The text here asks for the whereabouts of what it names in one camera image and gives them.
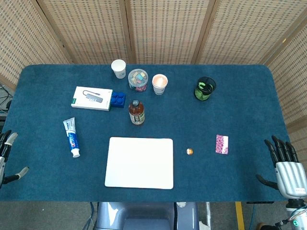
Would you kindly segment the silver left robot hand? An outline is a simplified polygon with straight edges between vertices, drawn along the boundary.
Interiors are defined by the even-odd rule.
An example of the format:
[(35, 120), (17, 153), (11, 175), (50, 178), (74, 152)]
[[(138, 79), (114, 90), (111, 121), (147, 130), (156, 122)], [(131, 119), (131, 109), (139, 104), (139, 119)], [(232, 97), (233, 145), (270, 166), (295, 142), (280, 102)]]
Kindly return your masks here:
[(0, 186), (19, 180), (29, 171), (29, 167), (24, 167), (19, 173), (5, 176), (5, 167), (11, 152), (12, 145), (17, 138), (18, 133), (12, 133), (11, 130), (0, 134)]

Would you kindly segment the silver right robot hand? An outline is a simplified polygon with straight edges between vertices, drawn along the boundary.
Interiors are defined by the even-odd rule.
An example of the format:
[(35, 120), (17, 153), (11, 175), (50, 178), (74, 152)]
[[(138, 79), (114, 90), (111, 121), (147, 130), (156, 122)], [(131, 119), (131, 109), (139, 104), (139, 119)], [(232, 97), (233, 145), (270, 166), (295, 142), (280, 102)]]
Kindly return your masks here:
[(303, 164), (299, 162), (294, 146), (272, 135), (273, 144), (264, 140), (269, 149), (276, 182), (268, 181), (257, 174), (257, 180), (263, 185), (278, 190), (286, 199), (304, 199), (307, 197), (307, 176)]

